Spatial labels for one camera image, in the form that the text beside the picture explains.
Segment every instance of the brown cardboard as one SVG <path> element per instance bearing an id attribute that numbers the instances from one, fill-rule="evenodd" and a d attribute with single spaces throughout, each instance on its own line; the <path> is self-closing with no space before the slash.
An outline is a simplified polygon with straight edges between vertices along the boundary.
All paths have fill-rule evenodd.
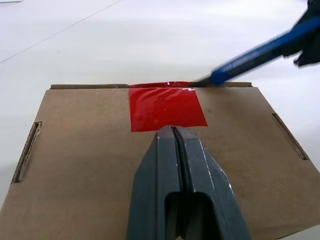
<path id="1" fill-rule="evenodd" d="M 133 177 L 155 133 L 131 132 L 122 87 L 46 91 L 0 211 L 1 240 L 125 239 Z M 319 224 L 320 174 L 260 91 L 196 93 L 208 127 L 190 129 L 228 175 L 253 239 Z"/>

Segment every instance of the red adhesive tape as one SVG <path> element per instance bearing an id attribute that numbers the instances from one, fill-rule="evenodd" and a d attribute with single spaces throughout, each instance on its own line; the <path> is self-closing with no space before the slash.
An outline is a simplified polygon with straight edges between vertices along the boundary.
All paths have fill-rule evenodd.
<path id="1" fill-rule="evenodd" d="M 157 131 L 166 125 L 208 126 L 193 88 L 131 88 L 129 99 L 132 132 Z"/>

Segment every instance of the box slot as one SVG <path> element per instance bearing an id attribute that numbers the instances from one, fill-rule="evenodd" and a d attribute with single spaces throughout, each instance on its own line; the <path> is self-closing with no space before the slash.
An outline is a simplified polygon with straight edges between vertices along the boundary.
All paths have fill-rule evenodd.
<path id="1" fill-rule="evenodd" d="M 293 145 L 295 151 L 298 153 L 298 155 L 300 156 L 300 158 L 302 160 L 310 160 L 310 158 L 308 157 L 308 155 L 306 154 L 306 152 L 304 151 L 304 149 L 301 147 L 301 145 L 299 144 L 299 142 L 296 140 L 296 138 L 293 136 L 293 134 L 290 132 L 290 130 L 288 129 L 288 127 L 285 125 L 285 123 L 282 121 L 282 119 L 279 117 L 279 115 L 277 113 L 272 113 L 272 116 L 274 117 L 274 119 L 278 122 L 278 124 L 281 126 L 283 132 L 285 133 L 285 135 L 289 138 L 291 144 Z"/>
<path id="2" fill-rule="evenodd" d="M 23 180 L 31 160 L 33 147 L 38 139 L 41 126 L 42 122 L 33 123 L 22 150 L 18 165 L 15 169 L 11 184 L 20 183 Z"/>
<path id="3" fill-rule="evenodd" d="M 96 85 L 87 85 L 87 84 L 53 84 L 51 85 L 51 90 L 73 90 L 73 89 L 128 89 L 128 88 L 162 88 L 163 82 L 158 83 L 145 83 L 145 84 L 96 84 Z M 251 82 L 226 82 L 221 88 L 251 88 Z"/>

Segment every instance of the cardboard box lid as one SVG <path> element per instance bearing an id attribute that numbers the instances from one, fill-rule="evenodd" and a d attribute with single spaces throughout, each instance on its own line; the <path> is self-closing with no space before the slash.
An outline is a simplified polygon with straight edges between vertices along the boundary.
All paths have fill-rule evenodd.
<path id="1" fill-rule="evenodd" d="M 58 86 L 22 152 L 0 239 L 124 240 L 133 178 L 155 132 L 131 132 L 125 85 Z M 208 127 L 190 129 L 227 173 L 253 238 L 279 239 L 320 223 L 320 174 L 249 86 L 197 88 Z"/>

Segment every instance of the white table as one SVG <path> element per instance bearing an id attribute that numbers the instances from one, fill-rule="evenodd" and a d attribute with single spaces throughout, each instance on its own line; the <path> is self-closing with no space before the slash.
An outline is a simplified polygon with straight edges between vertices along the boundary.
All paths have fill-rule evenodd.
<path id="1" fill-rule="evenodd" d="M 0 3 L 0 206 L 51 84 L 192 81 L 288 30 L 305 9 L 304 0 Z M 319 73 L 280 59 L 236 81 L 260 88 L 320 170 Z"/>

